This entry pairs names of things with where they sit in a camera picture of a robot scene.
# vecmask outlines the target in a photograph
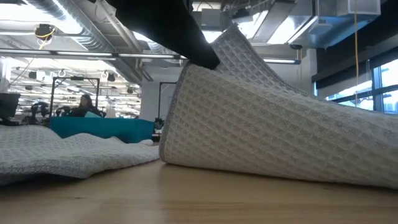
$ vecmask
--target table surface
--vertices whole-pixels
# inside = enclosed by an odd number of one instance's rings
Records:
[[[0,188],[0,223],[398,223],[398,192],[167,165]]]

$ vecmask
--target wall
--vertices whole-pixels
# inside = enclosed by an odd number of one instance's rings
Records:
[[[307,50],[301,65],[269,64],[283,80],[288,84],[313,94],[311,76],[317,72],[317,53],[315,49]],[[155,80],[154,82],[142,82],[141,86],[141,113],[140,119],[154,121],[158,117],[159,107],[159,83],[176,82],[182,68],[146,67],[145,70]],[[160,116],[167,114],[169,103],[174,92],[174,85],[162,87],[160,99]]]
[[[176,82],[182,68],[146,67],[145,70],[154,79],[154,82],[143,81],[141,86],[140,119],[155,121],[158,117],[159,85],[160,82]],[[175,85],[162,85],[160,99],[160,116],[164,118],[169,110],[169,103],[174,93]]]
[[[11,78],[11,66],[7,59],[0,58],[0,93],[7,93]]]
[[[300,65],[275,63],[268,65],[288,84],[309,94],[314,93],[311,77],[317,73],[317,51],[315,49],[307,50],[307,55],[302,59]]]

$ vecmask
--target teal cushion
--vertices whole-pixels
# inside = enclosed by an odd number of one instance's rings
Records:
[[[151,139],[154,123],[141,119],[53,117],[50,128],[61,138],[88,133],[101,138],[117,137],[125,143]]]

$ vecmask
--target yellow cable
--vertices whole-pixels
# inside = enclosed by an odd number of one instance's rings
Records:
[[[43,47],[46,46],[46,45],[48,44],[48,42],[47,42],[47,39],[48,39],[48,38],[49,38],[49,37],[46,36],[45,40],[43,41],[43,44],[40,45],[39,50],[42,50]]]
[[[54,32],[55,32],[55,28],[52,29],[52,31],[49,34],[45,34],[45,35],[41,35],[41,36],[40,35],[36,35],[36,37],[38,37],[38,38],[48,37],[49,35],[52,35]]]
[[[356,90],[355,90],[355,107],[358,104],[358,80],[359,80],[359,62],[358,62],[358,23],[357,23],[357,10],[358,3],[355,0],[355,12],[354,12],[354,25],[355,25],[355,67],[356,67]]]

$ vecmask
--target person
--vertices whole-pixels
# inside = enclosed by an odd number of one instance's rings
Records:
[[[79,107],[73,108],[69,116],[84,117],[88,111],[101,116],[100,111],[93,105],[93,100],[90,95],[84,94],[80,98]]]

